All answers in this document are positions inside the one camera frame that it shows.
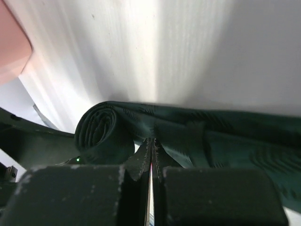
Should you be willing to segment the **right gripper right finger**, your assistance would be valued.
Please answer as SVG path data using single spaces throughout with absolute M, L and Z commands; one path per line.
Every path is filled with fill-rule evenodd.
M 183 168 L 151 142 L 157 226 L 286 226 L 278 192 L 261 170 Z

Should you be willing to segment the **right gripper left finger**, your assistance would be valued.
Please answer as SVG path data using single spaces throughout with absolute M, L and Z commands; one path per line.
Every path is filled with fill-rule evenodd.
M 3 226 L 147 226 L 150 140 L 121 165 L 38 166 L 5 205 Z

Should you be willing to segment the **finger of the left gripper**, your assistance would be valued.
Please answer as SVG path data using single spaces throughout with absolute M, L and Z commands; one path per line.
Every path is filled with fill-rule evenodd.
M 80 156 L 74 135 L 51 129 L 0 109 L 0 148 L 26 170 L 66 163 Z

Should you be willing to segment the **dark green tie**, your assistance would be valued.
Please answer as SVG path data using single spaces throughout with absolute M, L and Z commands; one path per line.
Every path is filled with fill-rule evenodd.
M 301 210 L 299 117 L 108 101 L 91 107 L 74 135 L 85 163 L 105 165 L 125 162 L 148 138 L 185 168 L 261 169 L 283 205 Z

